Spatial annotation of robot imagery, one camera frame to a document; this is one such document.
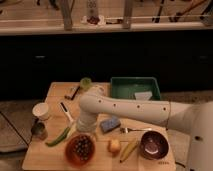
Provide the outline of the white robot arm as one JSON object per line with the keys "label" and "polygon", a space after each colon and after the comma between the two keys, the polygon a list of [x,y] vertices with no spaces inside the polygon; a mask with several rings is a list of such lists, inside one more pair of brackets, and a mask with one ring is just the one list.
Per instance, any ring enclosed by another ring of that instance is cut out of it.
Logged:
{"label": "white robot arm", "polygon": [[213,101],[186,104],[106,97],[93,86],[79,99],[79,132],[94,132],[100,113],[162,126],[190,135],[186,171],[213,171]]}

